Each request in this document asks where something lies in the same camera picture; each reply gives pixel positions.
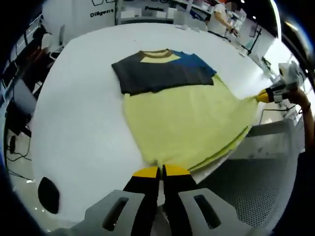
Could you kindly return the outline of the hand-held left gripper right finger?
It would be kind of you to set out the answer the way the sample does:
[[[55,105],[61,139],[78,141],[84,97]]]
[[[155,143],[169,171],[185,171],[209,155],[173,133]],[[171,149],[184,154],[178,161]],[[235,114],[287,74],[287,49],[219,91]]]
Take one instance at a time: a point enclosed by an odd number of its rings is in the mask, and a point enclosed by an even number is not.
[[[207,188],[198,188],[190,172],[163,165],[164,208],[173,236],[239,236],[236,210]]]

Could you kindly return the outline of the person's right hand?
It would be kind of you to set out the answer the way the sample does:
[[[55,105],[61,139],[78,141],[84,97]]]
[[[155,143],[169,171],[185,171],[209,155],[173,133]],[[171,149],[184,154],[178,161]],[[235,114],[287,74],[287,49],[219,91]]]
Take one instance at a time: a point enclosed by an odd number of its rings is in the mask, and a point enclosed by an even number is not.
[[[289,91],[288,100],[292,104],[299,105],[302,108],[302,110],[307,109],[310,105],[310,102],[306,94],[300,88]]]

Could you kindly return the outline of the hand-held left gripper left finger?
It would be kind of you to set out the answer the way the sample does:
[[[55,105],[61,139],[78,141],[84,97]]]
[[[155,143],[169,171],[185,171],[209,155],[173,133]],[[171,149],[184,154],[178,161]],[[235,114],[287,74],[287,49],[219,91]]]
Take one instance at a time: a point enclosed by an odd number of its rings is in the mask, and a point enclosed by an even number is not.
[[[157,166],[136,171],[123,188],[114,190],[86,210],[86,236],[149,236],[160,180]]]

